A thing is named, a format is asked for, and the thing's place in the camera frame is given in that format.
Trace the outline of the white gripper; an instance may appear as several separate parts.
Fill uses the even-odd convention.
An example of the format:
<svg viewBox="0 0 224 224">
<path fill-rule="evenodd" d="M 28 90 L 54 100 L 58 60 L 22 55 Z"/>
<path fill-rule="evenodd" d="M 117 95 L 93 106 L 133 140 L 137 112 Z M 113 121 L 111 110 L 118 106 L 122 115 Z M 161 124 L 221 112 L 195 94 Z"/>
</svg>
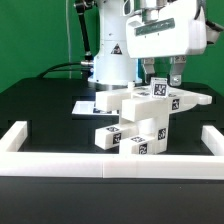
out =
<svg viewBox="0 0 224 224">
<path fill-rule="evenodd" d="M 169 85 L 181 85 L 186 57 L 202 54 L 207 46 L 205 12 L 198 0 L 175 0 L 161 9 L 145 9 L 126 22 L 127 49 L 142 60 L 147 84 L 155 76 L 150 57 L 170 57 Z"/>
</svg>

